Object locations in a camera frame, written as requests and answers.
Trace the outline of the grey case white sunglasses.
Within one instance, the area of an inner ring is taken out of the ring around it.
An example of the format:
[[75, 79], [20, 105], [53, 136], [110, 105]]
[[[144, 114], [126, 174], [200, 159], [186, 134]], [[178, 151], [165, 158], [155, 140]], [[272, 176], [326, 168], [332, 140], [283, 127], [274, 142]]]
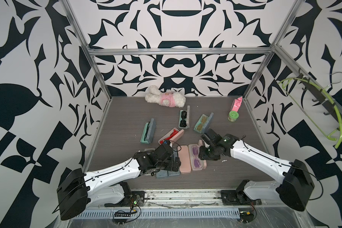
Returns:
[[[179, 156], [178, 156], [178, 152], [173, 152], [173, 154], [174, 154], [174, 157], [175, 158], [178, 158]], [[176, 176], [180, 176], [180, 171], [177, 171], [177, 172], [173, 172], [173, 171], [168, 171], [168, 176], [169, 177], [176, 177]]]

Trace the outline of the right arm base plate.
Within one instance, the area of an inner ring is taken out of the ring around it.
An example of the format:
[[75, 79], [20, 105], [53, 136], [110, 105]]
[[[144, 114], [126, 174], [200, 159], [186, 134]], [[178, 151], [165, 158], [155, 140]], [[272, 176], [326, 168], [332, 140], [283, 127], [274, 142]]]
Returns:
[[223, 205], [227, 206], [237, 206], [237, 205], [261, 205], [261, 200], [252, 200], [247, 197], [244, 192], [239, 192], [236, 190], [221, 190], [221, 199]]

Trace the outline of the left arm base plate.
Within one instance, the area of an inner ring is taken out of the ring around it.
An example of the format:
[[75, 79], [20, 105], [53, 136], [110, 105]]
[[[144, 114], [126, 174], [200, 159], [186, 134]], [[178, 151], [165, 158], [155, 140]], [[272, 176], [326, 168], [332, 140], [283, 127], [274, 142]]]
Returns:
[[105, 207], [130, 207], [130, 206], [143, 206], [145, 199], [145, 191], [133, 191], [132, 195], [125, 196], [119, 203], [106, 203]]

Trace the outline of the grey case tortoise sunglasses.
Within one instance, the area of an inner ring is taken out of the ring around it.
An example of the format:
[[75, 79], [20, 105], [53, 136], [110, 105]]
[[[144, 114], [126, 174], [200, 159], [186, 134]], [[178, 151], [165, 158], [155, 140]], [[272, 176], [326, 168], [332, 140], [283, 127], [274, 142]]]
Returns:
[[164, 179], [168, 177], [168, 171], [166, 170], [160, 170], [159, 172], [156, 173], [156, 177], [158, 179]]

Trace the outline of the pink case purple glasses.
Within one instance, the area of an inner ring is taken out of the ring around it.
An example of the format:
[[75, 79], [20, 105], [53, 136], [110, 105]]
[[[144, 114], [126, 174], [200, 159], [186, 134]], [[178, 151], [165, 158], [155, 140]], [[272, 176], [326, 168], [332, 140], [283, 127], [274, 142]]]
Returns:
[[200, 147], [204, 145], [203, 140], [199, 140], [197, 144], [190, 144], [188, 146], [189, 149], [189, 157], [192, 171], [201, 171], [207, 168], [206, 160], [201, 160], [199, 158]]

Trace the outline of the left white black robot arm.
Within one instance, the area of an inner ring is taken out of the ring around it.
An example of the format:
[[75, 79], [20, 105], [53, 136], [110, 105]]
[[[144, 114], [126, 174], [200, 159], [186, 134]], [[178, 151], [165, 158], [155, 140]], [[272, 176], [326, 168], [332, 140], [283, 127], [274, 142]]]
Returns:
[[55, 211], [62, 221], [69, 220], [99, 202], [104, 189], [146, 174], [154, 176], [161, 170], [177, 172], [181, 162], [174, 153], [179, 148], [176, 142], [166, 140], [155, 150], [136, 152], [131, 159], [106, 169], [86, 173], [80, 168], [71, 171], [57, 188], [59, 204]]

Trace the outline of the pink case brown glasses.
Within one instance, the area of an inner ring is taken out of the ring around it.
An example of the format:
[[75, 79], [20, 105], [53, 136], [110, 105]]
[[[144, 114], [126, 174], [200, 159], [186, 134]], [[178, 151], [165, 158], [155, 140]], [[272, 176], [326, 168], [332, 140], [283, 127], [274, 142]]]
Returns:
[[182, 145], [180, 151], [178, 151], [178, 157], [180, 159], [181, 165], [179, 167], [181, 174], [191, 173], [191, 161], [189, 154], [189, 147], [187, 145]]

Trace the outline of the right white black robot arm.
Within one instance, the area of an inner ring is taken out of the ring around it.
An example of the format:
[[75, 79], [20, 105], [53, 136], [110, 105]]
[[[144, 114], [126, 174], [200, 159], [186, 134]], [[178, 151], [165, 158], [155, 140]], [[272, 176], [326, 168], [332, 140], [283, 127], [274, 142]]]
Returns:
[[314, 190], [313, 175], [300, 160], [288, 161], [264, 153], [231, 134], [221, 137], [212, 129], [202, 136], [201, 160], [217, 161], [222, 155], [241, 160], [272, 178], [243, 180], [233, 191], [222, 191], [224, 203], [247, 205], [257, 200], [280, 200], [296, 211], [304, 211]]

